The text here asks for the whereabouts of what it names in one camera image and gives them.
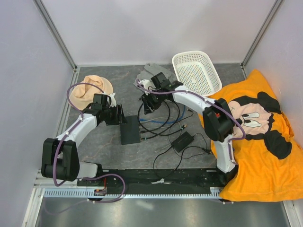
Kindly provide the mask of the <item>grey cloth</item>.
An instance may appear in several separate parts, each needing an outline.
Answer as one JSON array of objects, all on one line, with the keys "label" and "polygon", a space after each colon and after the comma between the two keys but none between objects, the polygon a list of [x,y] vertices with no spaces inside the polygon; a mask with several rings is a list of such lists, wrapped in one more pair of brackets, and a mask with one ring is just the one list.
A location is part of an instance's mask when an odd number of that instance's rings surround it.
[{"label": "grey cloth", "polygon": [[161,65],[155,64],[155,63],[145,64],[143,70],[137,75],[135,80],[146,79],[146,80],[151,81],[151,78],[153,76],[157,75],[158,73],[163,73],[165,75],[165,77],[170,80],[170,82],[177,80],[175,73],[173,73],[169,69],[167,69]]}]

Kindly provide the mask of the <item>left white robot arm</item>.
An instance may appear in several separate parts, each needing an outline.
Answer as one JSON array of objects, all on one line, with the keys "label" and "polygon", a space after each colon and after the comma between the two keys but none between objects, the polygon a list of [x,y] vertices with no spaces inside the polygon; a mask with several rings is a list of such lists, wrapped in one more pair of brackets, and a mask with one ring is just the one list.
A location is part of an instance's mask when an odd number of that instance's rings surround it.
[{"label": "left white robot arm", "polygon": [[127,123],[121,105],[116,103],[115,93],[95,94],[90,103],[64,133],[47,138],[43,143],[41,174],[45,178],[74,181],[87,178],[93,186],[104,181],[104,175],[94,163],[81,162],[78,147],[86,136],[100,123],[120,125]]}]

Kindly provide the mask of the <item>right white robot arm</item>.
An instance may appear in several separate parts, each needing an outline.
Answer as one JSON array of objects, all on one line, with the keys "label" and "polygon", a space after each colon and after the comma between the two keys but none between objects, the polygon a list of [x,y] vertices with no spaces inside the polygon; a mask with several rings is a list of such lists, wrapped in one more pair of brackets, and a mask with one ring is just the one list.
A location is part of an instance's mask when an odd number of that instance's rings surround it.
[{"label": "right white robot arm", "polygon": [[214,100],[187,88],[182,82],[171,82],[163,73],[150,80],[136,80],[137,87],[143,91],[141,100],[145,112],[157,110],[166,100],[185,105],[203,117],[206,135],[214,142],[217,168],[217,181],[222,186],[228,186],[234,180],[232,171],[236,162],[232,152],[232,134],[235,125],[227,102],[220,98]]}]

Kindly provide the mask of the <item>black network switch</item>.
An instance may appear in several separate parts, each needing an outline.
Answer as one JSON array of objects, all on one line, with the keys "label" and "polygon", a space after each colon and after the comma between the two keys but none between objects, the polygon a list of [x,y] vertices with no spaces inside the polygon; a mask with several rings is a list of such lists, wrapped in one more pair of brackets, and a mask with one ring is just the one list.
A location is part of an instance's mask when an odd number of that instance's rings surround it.
[{"label": "black network switch", "polygon": [[122,145],[140,143],[140,129],[137,115],[127,116],[127,123],[120,125],[120,139]]}]

